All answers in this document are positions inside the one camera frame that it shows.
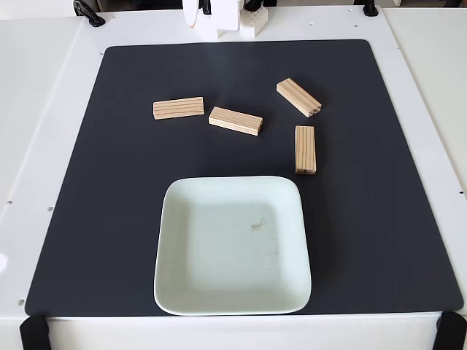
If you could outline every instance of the white plate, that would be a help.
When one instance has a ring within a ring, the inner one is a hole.
[[[284,314],[312,290],[298,188],[276,176],[183,179],[167,190],[154,296],[176,315]]]

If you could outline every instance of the black bracket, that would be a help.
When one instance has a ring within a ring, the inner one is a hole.
[[[199,9],[203,9],[205,15],[211,15],[211,0],[199,0]]]
[[[93,27],[100,27],[105,24],[105,19],[99,17],[84,0],[73,0],[73,8],[76,16],[85,16]]]
[[[31,316],[20,326],[24,350],[52,350],[49,342],[49,326],[45,317]]]
[[[261,8],[261,2],[263,0],[251,0],[245,4],[245,9],[250,12],[256,12]]]
[[[374,6],[374,0],[354,0],[354,5],[364,5],[363,13],[368,17],[375,17],[378,15],[378,10]]]
[[[433,350],[462,350],[466,339],[467,322],[455,312],[443,312],[436,323]]]

